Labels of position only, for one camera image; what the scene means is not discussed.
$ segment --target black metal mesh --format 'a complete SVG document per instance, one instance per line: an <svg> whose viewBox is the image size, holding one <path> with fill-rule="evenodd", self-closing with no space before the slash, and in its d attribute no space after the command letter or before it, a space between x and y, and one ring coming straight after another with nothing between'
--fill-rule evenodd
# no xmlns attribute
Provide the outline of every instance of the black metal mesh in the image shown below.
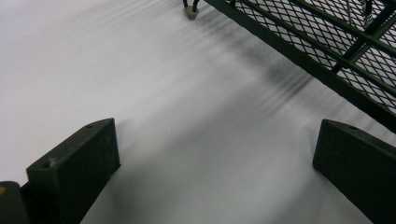
<svg viewBox="0 0 396 224"><path fill-rule="evenodd" d="M315 39L325 46L325 48L331 49L339 56L343 56L357 41L357 37L348 34L343 29L335 26L331 21L326 21L313 12L301 8L288 0L248 0L248 2L260 7L260 9L265 12L271 13L271 15L281 19L287 25L292 26L298 31L304 32L307 37ZM364 30L361 0L350 0L350 13L348 13L347 10L346 0L305 0L305 2L327 14L345 21L361 31ZM268 28L274 34L282 37L298 50L309 55L317 63L320 63L327 69L332 70L337 64L337 61L323 50L313 47L296 34L285 29L282 24L278 24L264 17L259 11L255 11L248 4L245 4L244 1L237 1L235 7L253 20L258 21L262 26ZM383 3L373 1L374 19L384 7ZM396 28L393 26L380 39L391 48L396 47L395 36ZM356 61L356 65L369 75L382 80L392 88L396 88L395 59L375 48L366 49L367 51L363 52ZM395 97L363 78L356 70L343 68L337 73L337 76L361 91L364 95L384 105L389 111L396 113Z"/></svg>

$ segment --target metal frame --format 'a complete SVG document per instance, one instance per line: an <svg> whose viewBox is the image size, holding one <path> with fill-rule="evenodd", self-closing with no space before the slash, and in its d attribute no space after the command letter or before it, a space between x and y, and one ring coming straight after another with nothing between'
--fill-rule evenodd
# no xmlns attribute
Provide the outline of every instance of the metal frame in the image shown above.
<svg viewBox="0 0 396 224"><path fill-rule="evenodd" d="M396 133L396 0L205 1Z"/></svg>

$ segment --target wire rack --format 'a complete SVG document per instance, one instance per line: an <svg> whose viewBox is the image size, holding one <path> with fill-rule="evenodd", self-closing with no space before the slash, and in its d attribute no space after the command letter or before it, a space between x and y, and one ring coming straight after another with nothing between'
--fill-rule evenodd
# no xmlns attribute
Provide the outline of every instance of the wire rack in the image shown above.
<svg viewBox="0 0 396 224"><path fill-rule="evenodd" d="M396 2L206 0L396 133Z"/></svg>

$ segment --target black object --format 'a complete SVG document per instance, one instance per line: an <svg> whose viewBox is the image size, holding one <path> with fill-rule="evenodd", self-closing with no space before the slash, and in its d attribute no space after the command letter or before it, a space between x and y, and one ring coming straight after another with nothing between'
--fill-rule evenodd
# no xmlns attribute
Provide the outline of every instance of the black object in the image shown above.
<svg viewBox="0 0 396 224"><path fill-rule="evenodd" d="M313 164L374 223L396 223L395 147L325 119Z"/></svg>
<svg viewBox="0 0 396 224"><path fill-rule="evenodd" d="M205 1L396 133L396 0Z"/></svg>
<svg viewBox="0 0 396 224"><path fill-rule="evenodd" d="M79 223L119 167L114 119L86 125L30 165L26 170L29 182L21 189L16 183L9 189L10 182L0 182L0 186L7 185L5 192L14 195L0 195L0 204L12 210L0 208L0 223ZM10 221L23 214L24 208L29 221Z"/></svg>

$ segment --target gray foot cap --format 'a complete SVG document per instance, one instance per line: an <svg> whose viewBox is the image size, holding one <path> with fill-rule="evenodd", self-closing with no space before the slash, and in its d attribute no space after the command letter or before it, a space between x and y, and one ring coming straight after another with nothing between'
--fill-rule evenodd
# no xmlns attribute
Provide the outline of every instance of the gray foot cap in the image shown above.
<svg viewBox="0 0 396 224"><path fill-rule="evenodd" d="M199 12L198 8L197 8L196 12L193 12L192 6L188 6L188 7L184 8L184 13L186 14L187 18L189 18L189 20L191 20L191 21L193 21L193 20L195 20L195 18L197 18L198 12Z"/></svg>

